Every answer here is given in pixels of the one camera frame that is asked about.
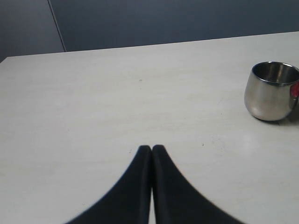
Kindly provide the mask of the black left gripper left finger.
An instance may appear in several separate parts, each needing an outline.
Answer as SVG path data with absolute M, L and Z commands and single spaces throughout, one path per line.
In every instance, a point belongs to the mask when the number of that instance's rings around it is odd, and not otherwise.
M 70 224 L 147 224 L 151 201 L 152 151 L 139 146 L 118 182 Z

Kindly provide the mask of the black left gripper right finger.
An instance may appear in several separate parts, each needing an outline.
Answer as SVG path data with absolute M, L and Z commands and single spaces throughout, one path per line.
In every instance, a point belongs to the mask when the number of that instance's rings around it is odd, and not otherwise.
M 152 148 L 152 189 L 157 224 L 240 224 L 200 194 L 163 145 Z

